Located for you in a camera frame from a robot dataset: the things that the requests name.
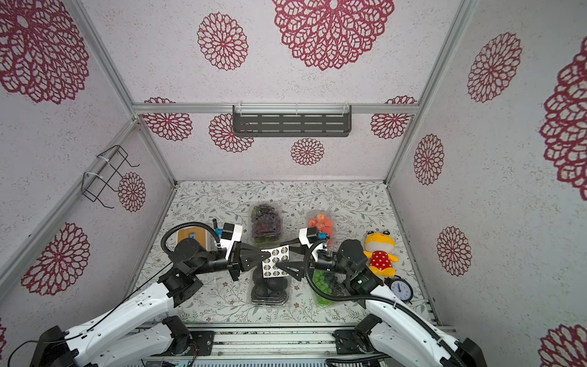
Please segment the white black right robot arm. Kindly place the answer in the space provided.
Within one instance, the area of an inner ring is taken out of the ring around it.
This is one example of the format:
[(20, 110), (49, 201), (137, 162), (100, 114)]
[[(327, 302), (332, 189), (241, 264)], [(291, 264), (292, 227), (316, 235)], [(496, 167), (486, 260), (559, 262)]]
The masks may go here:
[[(302, 261), (279, 261), (279, 269), (298, 281), (305, 280), (312, 291), (332, 302), (355, 302), (368, 316), (356, 326), (356, 333), (373, 348), (373, 359), (392, 358), (404, 366), (485, 366), (481, 348), (471, 339), (459, 340), (414, 313), (371, 271), (359, 240), (346, 240), (337, 252), (323, 250), (324, 241), (286, 241)], [(329, 295), (313, 281), (313, 273), (324, 271), (343, 275), (347, 295)]]

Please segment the sticker label sheet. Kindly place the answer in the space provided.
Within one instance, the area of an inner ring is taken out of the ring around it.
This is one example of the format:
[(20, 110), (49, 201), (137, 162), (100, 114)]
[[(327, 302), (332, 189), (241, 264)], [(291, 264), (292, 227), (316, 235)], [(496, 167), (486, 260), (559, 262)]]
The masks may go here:
[(264, 249), (270, 256), (262, 263), (263, 278), (281, 278), (286, 277), (287, 273), (281, 270), (277, 264), (290, 259), (290, 247), (279, 246), (273, 249)]

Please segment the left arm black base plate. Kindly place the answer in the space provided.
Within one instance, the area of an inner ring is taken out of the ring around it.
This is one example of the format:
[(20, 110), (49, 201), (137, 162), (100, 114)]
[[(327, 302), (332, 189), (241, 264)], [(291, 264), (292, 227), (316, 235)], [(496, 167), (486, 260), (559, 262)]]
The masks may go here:
[(160, 356), (209, 356), (216, 333), (212, 330), (191, 331), (190, 335), (174, 337), (171, 346)]

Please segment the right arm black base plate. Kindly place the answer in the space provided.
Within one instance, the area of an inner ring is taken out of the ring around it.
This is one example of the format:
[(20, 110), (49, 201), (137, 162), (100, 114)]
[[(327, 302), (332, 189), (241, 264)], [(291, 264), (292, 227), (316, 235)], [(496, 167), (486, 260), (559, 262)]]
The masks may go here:
[(339, 329), (333, 332), (338, 355), (373, 354), (376, 352), (368, 337), (357, 330)]

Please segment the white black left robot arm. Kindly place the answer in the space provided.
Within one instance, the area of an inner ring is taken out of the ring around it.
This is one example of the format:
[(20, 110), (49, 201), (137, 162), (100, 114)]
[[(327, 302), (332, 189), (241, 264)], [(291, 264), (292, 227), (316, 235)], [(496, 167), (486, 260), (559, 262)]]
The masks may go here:
[[(148, 356), (182, 356), (195, 350), (192, 333), (171, 315), (203, 286), (201, 274), (227, 271), (233, 280), (269, 258), (269, 253), (245, 243), (208, 252), (191, 238), (168, 254), (172, 268), (128, 301), (108, 313), (69, 330), (53, 327), (39, 338), (33, 366), (123, 366)], [(168, 316), (140, 333), (136, 327), (162, 313)]]

